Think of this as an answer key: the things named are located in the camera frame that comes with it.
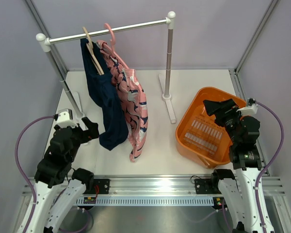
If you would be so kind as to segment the navy blue shorts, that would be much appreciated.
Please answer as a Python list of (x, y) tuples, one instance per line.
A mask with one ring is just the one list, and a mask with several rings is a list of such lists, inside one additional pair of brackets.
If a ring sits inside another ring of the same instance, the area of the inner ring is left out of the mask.
[(93, 52), (104, 74), (99, 75), (92, 56), (87, 48), (88, 40), (80, 40), (84, 71), (87, 80), (88, 93), (96, 105), (101, 107), (105, 132), (100, 134), (99, 142), (107, 150), (113, 150), (128, 137), (128, 127), (121, 107), (120, 99), (112, 85), (112, 74), (108, 68), (99, 47), (94, 43)]

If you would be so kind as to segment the beige wooden hanger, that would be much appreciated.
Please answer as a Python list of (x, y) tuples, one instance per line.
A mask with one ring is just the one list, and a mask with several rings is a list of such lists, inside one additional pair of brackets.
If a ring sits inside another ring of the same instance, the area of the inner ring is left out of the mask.
[(85, 27), (82, 28), (85, 35), (86, 35), (86, 38), (88, 40), (86, 46), (87, 46), (87, 49), (91, 55), (91, 59), (92, 59), (92, 62), (95, 66), (95, 68), (97, 69), (97, 72), (99, 75), (104, 75), (104, 72), (103, 72), (103, 69), (102, 67), (100, 66), (100, 63), (98, 62), (97, 58), (95, 57), (95, 54), (94, 54), (94, 46), (93, 46), (93, 43), (92, 43), (92, 40), (91, 40), (91, 37), (87, 31), (87, 29)]

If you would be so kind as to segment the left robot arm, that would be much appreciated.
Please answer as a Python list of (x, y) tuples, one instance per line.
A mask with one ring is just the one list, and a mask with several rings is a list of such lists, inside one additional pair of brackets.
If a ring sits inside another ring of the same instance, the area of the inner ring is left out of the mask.
[(68, 186), (58, 195), (62, 183), (72, 169), (80, 145), (99, 137), (98, 124), (87, 117), (81, 120), (87, 127), (83, 130), (78, 123), (60, 122), (61, 114), (52, 118), (57, 121), (43, 159), (37, 165), (34, 183), (26, 178), (32, 198), (19, 226), (19, 233), (56, 233), (76, 200), (94, 190), (92, 172), (78, 168)]

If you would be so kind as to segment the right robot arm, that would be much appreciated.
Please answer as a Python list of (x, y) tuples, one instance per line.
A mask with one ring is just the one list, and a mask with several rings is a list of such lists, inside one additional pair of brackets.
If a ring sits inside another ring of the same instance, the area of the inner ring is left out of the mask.
[(233, 99), (203, 103), (207, 115), (215, 117), (215, 124), (225, 129), (232, 142), (229, 158), (233, 170), (216, 169), (210, 180), (210, 188), (224, 197), (232, 232), (273, 233), (262, 188), (265, 171), (256, 146), (260, 128), (260, 122), (253, 117), (258, 110), (256, 101), (248, 99), (243, 108)]

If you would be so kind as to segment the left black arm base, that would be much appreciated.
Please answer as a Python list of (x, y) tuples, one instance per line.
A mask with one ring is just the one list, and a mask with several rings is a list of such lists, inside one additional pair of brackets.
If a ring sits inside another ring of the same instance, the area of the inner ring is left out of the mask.
[(93, 186), (84, 192), (85, 195), (107, 195), (110, 190), (110, 179), (94, 179)]

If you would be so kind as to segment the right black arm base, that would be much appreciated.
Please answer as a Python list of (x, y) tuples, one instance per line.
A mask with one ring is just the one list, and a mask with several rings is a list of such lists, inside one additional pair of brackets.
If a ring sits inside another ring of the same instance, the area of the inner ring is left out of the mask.
[(205, 179), (194, 175), (190, 181), (194, 184), (196, 194), (221, 194), (218, 185), (211, 178)]

